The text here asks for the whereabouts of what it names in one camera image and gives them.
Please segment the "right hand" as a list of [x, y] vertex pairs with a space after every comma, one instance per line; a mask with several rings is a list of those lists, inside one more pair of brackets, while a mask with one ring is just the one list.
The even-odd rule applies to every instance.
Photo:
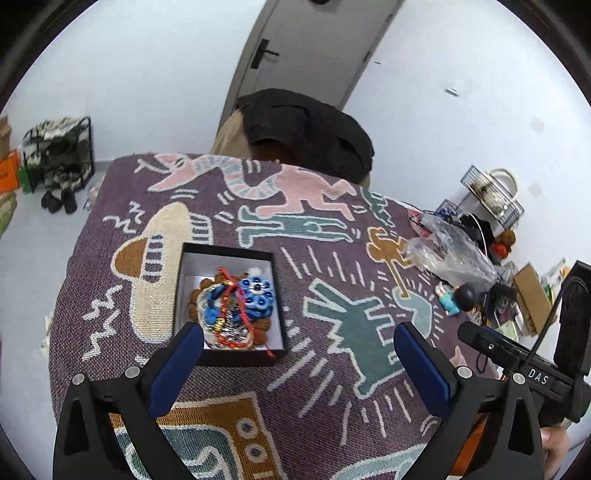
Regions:
[[544, 479], [551, 480], [567, 456], [570, 439], [567, 431], [561, 426], [543, 427], [540, 429], [540, 436], [542, 448], [546, 453]]

